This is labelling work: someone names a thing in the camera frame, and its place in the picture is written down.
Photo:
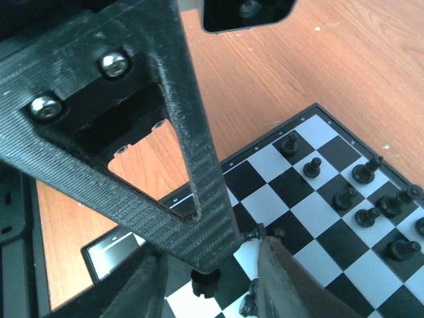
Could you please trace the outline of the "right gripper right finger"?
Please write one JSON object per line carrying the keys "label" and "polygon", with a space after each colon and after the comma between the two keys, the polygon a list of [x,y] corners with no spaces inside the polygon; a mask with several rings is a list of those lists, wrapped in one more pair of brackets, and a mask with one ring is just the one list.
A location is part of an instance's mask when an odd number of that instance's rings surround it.
{"label": "right gripper right finger", "polygon": [[320,286],[274,237],[260,243],[256,305],[259,317],[358,317]]}

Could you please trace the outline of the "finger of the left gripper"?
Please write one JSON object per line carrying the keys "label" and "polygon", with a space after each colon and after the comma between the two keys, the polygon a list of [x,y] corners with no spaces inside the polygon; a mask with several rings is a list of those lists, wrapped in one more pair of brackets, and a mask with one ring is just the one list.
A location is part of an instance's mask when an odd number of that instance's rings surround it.
{"label": "finger of the left gripper", "polygon": [[[168,120],[194,206],[108,169]],[[208,273],[240,247],[176,1],[2,1],[1,160]]]}

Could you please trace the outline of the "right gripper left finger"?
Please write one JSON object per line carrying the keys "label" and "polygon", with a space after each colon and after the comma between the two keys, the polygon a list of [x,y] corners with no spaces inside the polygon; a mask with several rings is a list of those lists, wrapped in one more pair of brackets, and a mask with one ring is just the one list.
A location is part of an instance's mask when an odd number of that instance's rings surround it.
{"label": "right gripper left finger", "polygon": [[57,317],[161,317],[166,255],[139,252],[56,310]]}

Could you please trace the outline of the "black pawn second row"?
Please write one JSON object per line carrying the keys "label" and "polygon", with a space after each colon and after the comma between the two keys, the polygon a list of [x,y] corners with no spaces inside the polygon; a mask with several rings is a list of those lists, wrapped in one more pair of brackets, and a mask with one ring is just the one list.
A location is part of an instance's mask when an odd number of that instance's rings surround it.
{"label": "black pawn second row", "polygon": [[336,193],[333,197],[333,207],[338,211],[346,211],[352,207],[354,198],[358,192],[350,187]]}

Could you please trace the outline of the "black piece new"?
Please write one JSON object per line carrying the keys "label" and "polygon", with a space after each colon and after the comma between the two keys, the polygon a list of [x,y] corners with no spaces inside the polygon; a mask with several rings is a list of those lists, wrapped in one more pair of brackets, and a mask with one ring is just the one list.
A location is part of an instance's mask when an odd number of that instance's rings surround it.
{"label": "black piece new", "polygon": [[395,195],[383,195],[376,205],[384,216],[393,219],[402,213],[404,206],[418,199],[423,199],[423,189],[418,185],[409,185],[399,189]]}

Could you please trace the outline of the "black piece back row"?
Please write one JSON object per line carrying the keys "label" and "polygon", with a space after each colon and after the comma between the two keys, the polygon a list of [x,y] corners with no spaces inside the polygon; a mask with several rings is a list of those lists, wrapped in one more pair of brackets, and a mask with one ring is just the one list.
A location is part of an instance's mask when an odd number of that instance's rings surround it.
{"label": "black piece back row", "polygon": [[384,157],[373,157],[365,164],[358,164],[352,169],[352,178],[359,184],[369,184],[375,178],[375,172],[383,164]]}

